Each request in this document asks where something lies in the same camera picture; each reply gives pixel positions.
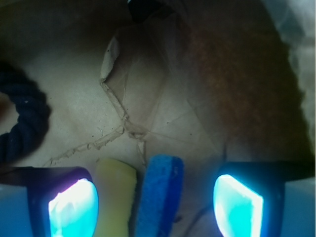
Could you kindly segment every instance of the sponge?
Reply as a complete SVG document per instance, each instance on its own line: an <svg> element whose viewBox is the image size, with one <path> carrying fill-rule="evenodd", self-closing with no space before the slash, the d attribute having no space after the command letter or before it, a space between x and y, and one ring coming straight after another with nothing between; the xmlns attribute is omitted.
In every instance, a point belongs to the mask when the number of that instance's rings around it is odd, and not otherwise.
<svg viewBox="0 0 316 237"><path fill-rule="evenodd" d="M99 216L95 237L127 237L137 184L136 170L115 159L101 159L93 183L98 190Z"/></svg>
<svg viewBox="0 0 316 237"><path fill-rule="evenodd" d="M150 159L136 220L136 237L167 237L182 191L184 165L180 158L158 155Z"/></svg>

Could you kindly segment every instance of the brown stain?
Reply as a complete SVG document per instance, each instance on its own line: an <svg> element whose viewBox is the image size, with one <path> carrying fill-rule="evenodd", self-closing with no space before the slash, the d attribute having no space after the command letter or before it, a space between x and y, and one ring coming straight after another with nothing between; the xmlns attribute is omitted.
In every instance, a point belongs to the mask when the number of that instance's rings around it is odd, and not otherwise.
<svg viewBox="0 0 316 237"><path fill-rule="evenodd" d="M257 160L313 158L288 48L264 7L258 0L210 5L190 26L178 23L228 141L242 142Z"/></svg>

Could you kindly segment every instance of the rope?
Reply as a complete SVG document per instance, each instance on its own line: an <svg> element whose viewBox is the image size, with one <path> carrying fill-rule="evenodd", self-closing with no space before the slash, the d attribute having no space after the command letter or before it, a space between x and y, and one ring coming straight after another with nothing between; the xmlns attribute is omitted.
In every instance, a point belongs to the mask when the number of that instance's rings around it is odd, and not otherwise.
<svg viewBox="0 0 316 237"><path fill-rule="evenodd" d="M46 96L22 73L0 65L0 92L7 94L19 114L18 123L0 136L0 162L11 162L34 151L48 130Z"/></svg>

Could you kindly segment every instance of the light panel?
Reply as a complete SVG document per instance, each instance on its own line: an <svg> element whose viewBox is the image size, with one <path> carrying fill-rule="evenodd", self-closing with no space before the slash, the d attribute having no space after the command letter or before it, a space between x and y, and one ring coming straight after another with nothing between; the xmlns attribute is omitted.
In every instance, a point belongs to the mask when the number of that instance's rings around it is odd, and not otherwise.
<svg viewBox="0 0 316 237"><path fill-rule="evenodd" d="M51 237L93 236L98 208L94 184L78 180L48 203Z"/></svg>
<svg viewBox="0 0 316 237"><path fill-rule="evenodd" d="M214 212L224 237L259 237L262 225L263 197L224 174L214 186Z"/></svg>

